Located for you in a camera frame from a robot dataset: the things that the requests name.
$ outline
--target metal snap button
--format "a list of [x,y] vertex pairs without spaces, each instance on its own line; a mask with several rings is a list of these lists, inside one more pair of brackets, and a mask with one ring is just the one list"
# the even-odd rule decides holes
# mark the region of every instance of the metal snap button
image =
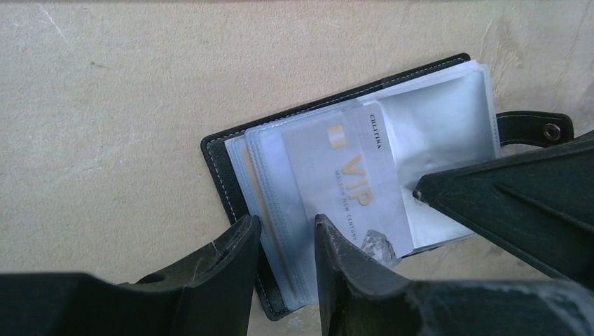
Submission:
[[557,141],[561,138],[561,129],[555,124],[544,125],[543,133],[544,136],[551,141]]

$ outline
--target black plastic part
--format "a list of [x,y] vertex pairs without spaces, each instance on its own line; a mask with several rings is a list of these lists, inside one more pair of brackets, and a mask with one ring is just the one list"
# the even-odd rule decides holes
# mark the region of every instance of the black plastic part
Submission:
[[423,176],[413,196],[543,273],[594,289],[594,132]]
[[409,281],[320,215],[315,258],[323,336],[592,335],[594,298],[567,281]]
[[0,335],[246,335],[260,221],[136,284],[89,274],[0,275]]

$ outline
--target wallet snap strap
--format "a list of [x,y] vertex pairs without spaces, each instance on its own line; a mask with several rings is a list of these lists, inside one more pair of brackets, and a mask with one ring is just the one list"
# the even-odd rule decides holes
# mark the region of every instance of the wallet snap strap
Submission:
[[497,114],[501,146],[525,144],[549,147],[574,138],[572,119],[562,113],[510,111]]

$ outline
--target beige table surface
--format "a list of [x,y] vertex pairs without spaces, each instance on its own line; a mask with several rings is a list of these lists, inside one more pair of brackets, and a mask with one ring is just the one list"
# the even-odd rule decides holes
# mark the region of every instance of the beige table surface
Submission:
[[[458,52],[497,108],[594,128],[592,1],[3,3],[0,271],[136,281],[228,227],[198,149],[213,132]],[[542,278],[475,237],[413,278]],[[250,335],[318,335],[316,307]]]

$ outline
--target white card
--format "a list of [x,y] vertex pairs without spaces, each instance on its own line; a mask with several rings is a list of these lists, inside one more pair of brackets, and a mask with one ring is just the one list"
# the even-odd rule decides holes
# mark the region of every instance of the white card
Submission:
[[283,138],[311,223],[326,214],[384,265],[413,250],[379,104],[304,120]]

